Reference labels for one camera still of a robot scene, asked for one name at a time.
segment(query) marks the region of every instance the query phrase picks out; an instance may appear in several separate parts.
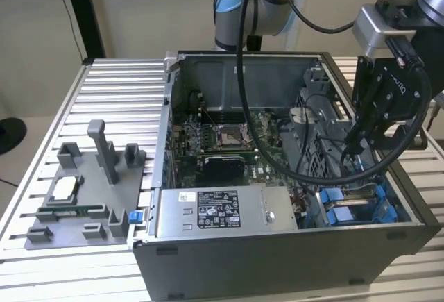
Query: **metal slotted platform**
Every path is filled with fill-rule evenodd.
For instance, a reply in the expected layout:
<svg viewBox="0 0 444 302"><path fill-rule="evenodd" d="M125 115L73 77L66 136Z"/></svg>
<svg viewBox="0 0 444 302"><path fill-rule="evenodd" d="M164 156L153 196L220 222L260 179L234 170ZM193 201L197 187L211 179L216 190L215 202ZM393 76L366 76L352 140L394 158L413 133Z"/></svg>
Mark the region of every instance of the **metal slotted platform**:
<svg viewBox="0 0 444 302"><path fill-rule="evenodd" d="M356 58L336 58L352 81ZM57 169L56 150L86 136L92 118L107 122L117 148L138 142L147 152L139 206L148 205L157 125L162 105L163 60L97 60L84 67L0 221L0 300L149 301L134 256L126 245L24 250L28 216L41 205ZM400 162L444 226L444 152L429 139L425 151L407 151ZM444 229L416 255L396 259L369 286L298 292L231 301L444 301Z"/></svg>

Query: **blue latch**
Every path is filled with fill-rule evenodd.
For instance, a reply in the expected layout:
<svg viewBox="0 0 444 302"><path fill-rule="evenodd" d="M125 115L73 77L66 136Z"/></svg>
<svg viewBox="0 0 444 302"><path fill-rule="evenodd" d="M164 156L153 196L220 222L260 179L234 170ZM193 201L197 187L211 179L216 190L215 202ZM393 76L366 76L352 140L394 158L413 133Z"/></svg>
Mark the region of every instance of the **blue latch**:
<svg viewBox="0 0 444 302"><path fill-rule="evenodd" d="M319 196L323 203L344 200L344 195L339 187L326 187L319 192Z"/></svg>
<svg viewBox="0 0 444 302"><path fill-rule="evenodd" d="M129 224L141 224L144 221L144 213L138 210L133 210L128 216Z"/></svg>
<svg viewBox="0 0 444 302"><path fill-rule="evenodd" d="M353 221L353 215L348 207L335 207L327 212L327 218L331 226L337 226Z"/></svg>

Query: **gray metal panel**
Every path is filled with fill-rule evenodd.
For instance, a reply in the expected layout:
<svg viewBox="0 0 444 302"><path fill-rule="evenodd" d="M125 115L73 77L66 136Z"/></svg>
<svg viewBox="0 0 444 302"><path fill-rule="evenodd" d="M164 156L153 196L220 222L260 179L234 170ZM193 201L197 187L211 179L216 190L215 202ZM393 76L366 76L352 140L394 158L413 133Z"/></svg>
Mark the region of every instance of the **gray metal panel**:
<svg viewBox="0 0 444 302"><path fill-rule="evenodd" d="M356 58L335 58L344 76L352 81L355 76ZM144 83L149 79L155 83L154 78L162 78L162 60L110 60L113 67L141 64L154 65L157 68L147 66L147 69L156 69L156 74L146 76ZM132 83L136 76L122 74L121 80L116 76L113 80L94 77L95 81L102 81L105 85ZM125 92L114 90L107 94L79 94L76 102L90 100L97 108L98 103L120 102L130 104L147 100L152 97L146 92ZM63 103L63 107L69 106L70 97ZM53 127L58 136L53 136L52 129L42 144L43 161L41 157L35 157L35 164L39 171L34 172L31 168L23 179L20 188L14 197L17 210L8 224L8 232L19 233L25 231L32 225L34 218L19 217L20 213L32 212L41 205L42 198L49 189L50 181L45 178L37 179L40 171L51 175L55 170L51 166L56 163L56 151L44 151L46 142L57 138L71 137L79 138L86 135L87 122L84 124L64 123L63 108L56 116ZM128 137L154 136L157 133L155 121L144 119L118 121L107 125L105 130L107 138L111 135L126 140ZM152 149L146 145L145 150ZM437 219L444 227L444 153L436 143L429 138L429 147L425 151L407 151L400 162L412 181L419 189L429 207L435 213ZM152 160L145 162L146 173L152 169ZM139 198L139 206L146 207L150 203L150 192L142 192ZM0 225L7 222L4 217ZM65 248L58 250L23 250L23 239L9 240L4 237L1 241L0 259L6 260L0 263L0 288L2 301L35 301L42 299L57 299L57 301L149 301L150 296L146 291L144 281L140 276L139 268L135 262L134 255L126 246L101 246L83 248ZM251 298L239 298L231 301L236 302L291 302L291 301L442 301L444 296L444 228L433 238L422 250L415 255L405 255L397 258L391 266L384 270L376 281L368 286L342 287L327 290L314 290L308 292L296 292L290 294L278 294L274 296L255 296Z"/></svg>
<svg viewBox="0 0 444 302"><path fill-rule="evenodd" d="M241 226L238 228L200 229L198 227L198 191L203 190L205 192L236 191L239 198ZM184 193L193 194L195 201L179 201L180 194ZM193 237L267 235L293 233L298 229L286 187L246 186L162 190L160 204L157 227L157 237L159 238L186 237L192 239ZM273 223L267 222L266 212L272 212L275 216ZM191 225L191 227L184 230L184 225Z"/></svg>

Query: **blue drive bracket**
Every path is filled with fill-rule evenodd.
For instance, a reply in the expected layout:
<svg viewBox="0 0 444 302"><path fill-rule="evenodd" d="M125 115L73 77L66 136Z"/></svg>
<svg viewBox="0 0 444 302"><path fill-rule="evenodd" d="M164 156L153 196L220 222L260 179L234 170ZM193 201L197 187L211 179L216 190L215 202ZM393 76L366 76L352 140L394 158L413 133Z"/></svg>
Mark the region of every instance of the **blue drive bracket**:
<svg viewBox="0 0 444 302"><path fill-rule="evenodd" d="M322 203L344 200L344 195L339 187L326 187L319 192Z"/></svg>
<svg viewBox="0 0 444 302"><path fill-rule="evenodd" d="M354 218L348 207L336 207L327 212L328 222L331 226L349 224Z"/></svg>

